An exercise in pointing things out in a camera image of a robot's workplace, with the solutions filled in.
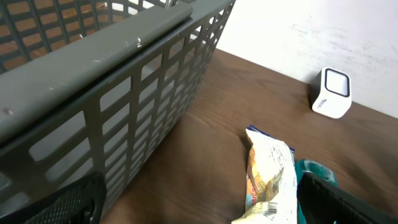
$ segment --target white device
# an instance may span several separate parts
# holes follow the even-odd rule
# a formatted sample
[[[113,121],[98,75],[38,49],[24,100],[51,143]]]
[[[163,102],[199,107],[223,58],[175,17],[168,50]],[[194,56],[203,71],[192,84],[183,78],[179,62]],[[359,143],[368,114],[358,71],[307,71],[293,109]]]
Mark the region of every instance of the white device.
[[[351,106],[351,80],[333,68],[325,67],[311,83],[311,108],[330,118],[341,118]]]

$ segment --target teal object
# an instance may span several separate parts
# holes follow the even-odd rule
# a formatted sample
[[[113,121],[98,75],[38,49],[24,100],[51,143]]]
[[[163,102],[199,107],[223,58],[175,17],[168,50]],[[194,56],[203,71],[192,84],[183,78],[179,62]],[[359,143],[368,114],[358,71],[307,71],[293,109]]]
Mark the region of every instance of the teal object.
[[[294,165],[296,176],[297,176],[297,183],[300,183],[301,178],[304,175],[304,172],[311,172],[315,175],[321,177],[325,181],[333,184],[334,186],[338,186],[337,178],[333,171],[329,168],[325,167],[324,165],[320,164],[319,162],[311,161],[311,160],[300,160]],[[304,214],[301,210],[300,202],[298,203],[298,224],[307,224],[305,221]]]

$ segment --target black object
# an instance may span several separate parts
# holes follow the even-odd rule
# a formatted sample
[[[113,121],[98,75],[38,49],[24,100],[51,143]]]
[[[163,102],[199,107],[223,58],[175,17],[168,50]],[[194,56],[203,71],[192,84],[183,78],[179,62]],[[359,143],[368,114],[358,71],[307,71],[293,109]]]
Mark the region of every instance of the black object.
[[[309,172],[298,184],[297,199],[308,224],[398,223],[398,219]]]
[[[99,223],[106,197],[104,177],[91,173],[42,200],[0,218],[0,223]]]

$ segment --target snack wrapper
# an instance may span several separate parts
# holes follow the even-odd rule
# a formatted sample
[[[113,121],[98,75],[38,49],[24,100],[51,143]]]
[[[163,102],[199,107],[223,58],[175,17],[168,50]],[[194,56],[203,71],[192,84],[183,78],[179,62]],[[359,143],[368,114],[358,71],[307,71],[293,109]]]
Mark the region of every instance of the snack wrapper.
[[[246,176],[246,213],[232,224],[296,223],[294,149],[253,125],[246,133],[252,144]]]

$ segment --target brown table surface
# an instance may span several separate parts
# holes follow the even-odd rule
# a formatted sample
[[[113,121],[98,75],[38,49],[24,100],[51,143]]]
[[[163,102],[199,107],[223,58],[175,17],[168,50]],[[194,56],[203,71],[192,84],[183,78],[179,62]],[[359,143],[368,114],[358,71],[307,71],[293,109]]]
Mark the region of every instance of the brown table surface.
[[[230,223],[244,213],[250,124],[318,161],[339,186],[398,216],[398,119],[353,103],[312,112],[308,85],[216,50],[189,111],[103,223]]]

